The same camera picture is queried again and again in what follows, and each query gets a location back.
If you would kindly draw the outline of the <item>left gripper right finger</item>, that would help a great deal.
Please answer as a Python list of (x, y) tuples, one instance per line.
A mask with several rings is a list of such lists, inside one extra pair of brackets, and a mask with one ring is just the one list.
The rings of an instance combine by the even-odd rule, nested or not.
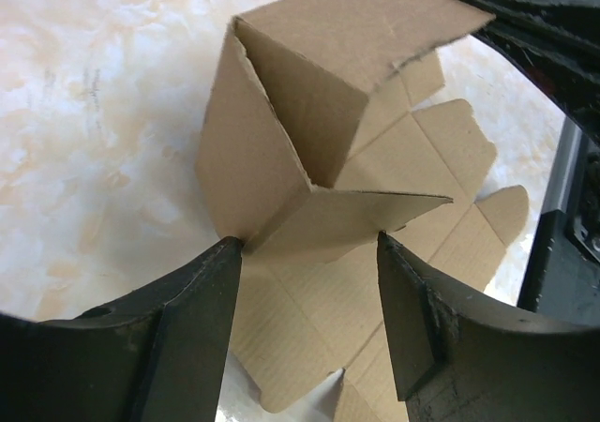
[(506, 305), (380, 233), (397, 397), (412, 421), (595, 421), (599, 331)]

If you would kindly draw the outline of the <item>brown cardboard box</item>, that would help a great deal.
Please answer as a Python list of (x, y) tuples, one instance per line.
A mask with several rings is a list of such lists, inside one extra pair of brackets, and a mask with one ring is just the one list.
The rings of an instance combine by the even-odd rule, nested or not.
[(483, 290), (529, 212), (478, 198), (497, 157), (437, 48), (489, 23), (458, 0), (278, 0), (232, 17), (196, 174), (244, 244), (232, 351), (279, 413), (341, 371), (337, 421), (403, 421), (377, 236)]

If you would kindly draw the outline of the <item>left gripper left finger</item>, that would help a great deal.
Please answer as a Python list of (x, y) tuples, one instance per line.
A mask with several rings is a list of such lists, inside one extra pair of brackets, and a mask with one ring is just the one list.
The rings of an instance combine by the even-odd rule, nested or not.
[(226, 237), (71, 320), (1, 318), (5, 421), (212, 421), (242, 266)]

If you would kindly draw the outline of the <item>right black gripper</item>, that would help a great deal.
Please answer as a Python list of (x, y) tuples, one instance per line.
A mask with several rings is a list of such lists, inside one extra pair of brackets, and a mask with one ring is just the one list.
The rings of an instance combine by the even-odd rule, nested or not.
[(476, 37), (599, 140), (599, 0), (460, 0), (494, 15)]

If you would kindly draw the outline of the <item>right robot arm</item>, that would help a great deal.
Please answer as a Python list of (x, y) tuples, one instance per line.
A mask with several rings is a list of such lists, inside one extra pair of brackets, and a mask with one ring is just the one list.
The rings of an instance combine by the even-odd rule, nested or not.
[(475, 37), (565, 115), (522, 309), (599, 324), (599, 0), (459, 0), (494, 15)]

